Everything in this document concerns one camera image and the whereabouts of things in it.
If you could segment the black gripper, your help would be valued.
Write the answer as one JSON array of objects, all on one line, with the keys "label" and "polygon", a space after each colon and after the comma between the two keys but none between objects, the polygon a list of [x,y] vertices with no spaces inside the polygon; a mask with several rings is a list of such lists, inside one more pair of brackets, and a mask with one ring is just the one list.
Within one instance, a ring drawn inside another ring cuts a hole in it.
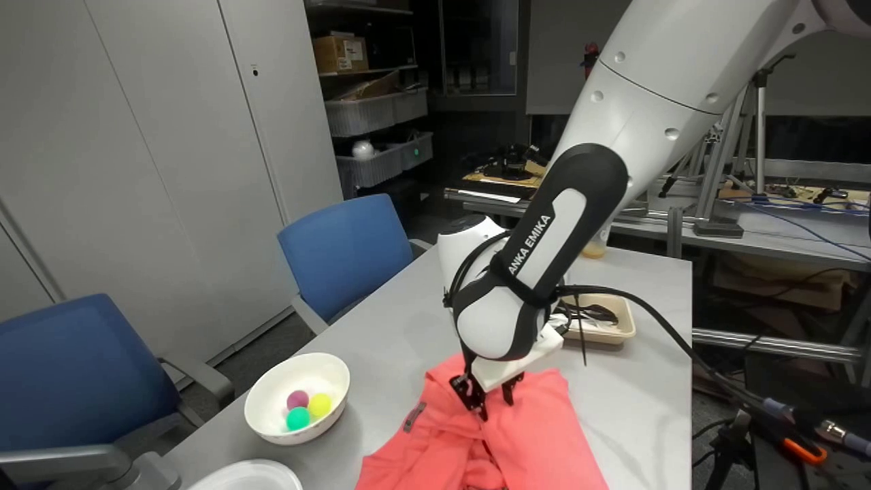
[{"label": "black gripper", "polygon": [[471,363],[462,376],[451,376],[449,387],[462,406],[482,422],[489,418],[483,397],[497,391],[507,403],[513,401],[517,371],[512,363]]}]

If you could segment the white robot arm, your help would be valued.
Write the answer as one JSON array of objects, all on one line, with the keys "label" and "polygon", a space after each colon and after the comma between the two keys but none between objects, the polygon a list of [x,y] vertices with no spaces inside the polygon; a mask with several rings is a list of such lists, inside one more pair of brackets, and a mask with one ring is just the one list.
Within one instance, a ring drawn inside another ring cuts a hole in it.
[{"label": "white robot arm", "polygon": [[561,346],[553,308],[565,270],[609,220],[727,113],[787,47],[871,32],[871,0],[630,0],[592,63],[522,217],[483,217],[434,241],[462,371],[449,378],[482,416]]}]

